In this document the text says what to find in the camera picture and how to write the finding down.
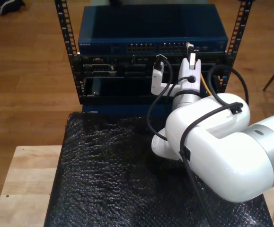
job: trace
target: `bubble wrap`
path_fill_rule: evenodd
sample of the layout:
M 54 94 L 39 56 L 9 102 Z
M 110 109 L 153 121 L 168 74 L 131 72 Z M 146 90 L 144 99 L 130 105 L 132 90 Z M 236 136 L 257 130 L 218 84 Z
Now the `bubble wrap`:
M 182 162 L 156 156 L 151 138 L 145 117 L 72 113 L 44 226 L 208 227 Z M 232 203 L 197 183 L 215 227 L 273 226 L 263 195 Z

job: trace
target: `shoe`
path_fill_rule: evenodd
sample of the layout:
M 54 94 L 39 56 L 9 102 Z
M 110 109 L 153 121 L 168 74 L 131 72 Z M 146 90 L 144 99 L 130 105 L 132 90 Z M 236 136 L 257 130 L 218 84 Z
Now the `shoe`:
M 0 0 L 0 14 L 16 12 L 21 6 L 25 6 L 23 0 Z

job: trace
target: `wooden table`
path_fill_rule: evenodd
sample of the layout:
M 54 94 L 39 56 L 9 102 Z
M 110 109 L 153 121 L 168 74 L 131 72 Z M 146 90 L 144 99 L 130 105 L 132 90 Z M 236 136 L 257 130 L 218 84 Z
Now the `wooden table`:
M 61 146 L 17 147 L 0 196 L 0 227 L 42 227 Z M 271 215 L 274 188 L 264 193 Z

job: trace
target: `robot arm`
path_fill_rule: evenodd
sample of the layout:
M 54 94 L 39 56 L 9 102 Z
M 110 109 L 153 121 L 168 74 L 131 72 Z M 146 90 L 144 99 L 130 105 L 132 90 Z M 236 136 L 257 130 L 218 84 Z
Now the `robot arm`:
M 186 62 L 187 59 L 182 61 L 180 71 Z M 199 70 L 198 67 L 196 64 L 194 70 Z M 171 95 L 184 89 L 181 85 Z M 188 163 L 219 196 L 243 202 L 274 186 L 274 116 L 248 126 L 250 111 L 244 100 L 227 93 L 219 97 L 227 103 L 242 103 L 242 112 L 233 114 L 229 109 L 224 110 L 195 126 L 185 140 L 190 152 Z M 209 96 L 180 105 L 174 100 L 173 105 L 174 111 L 160 131 L 167 141 L 154 136 L 152 150 L 161 157 L 179 160 L 182 159 L 179 144 L 185 129 L 221 104 Z

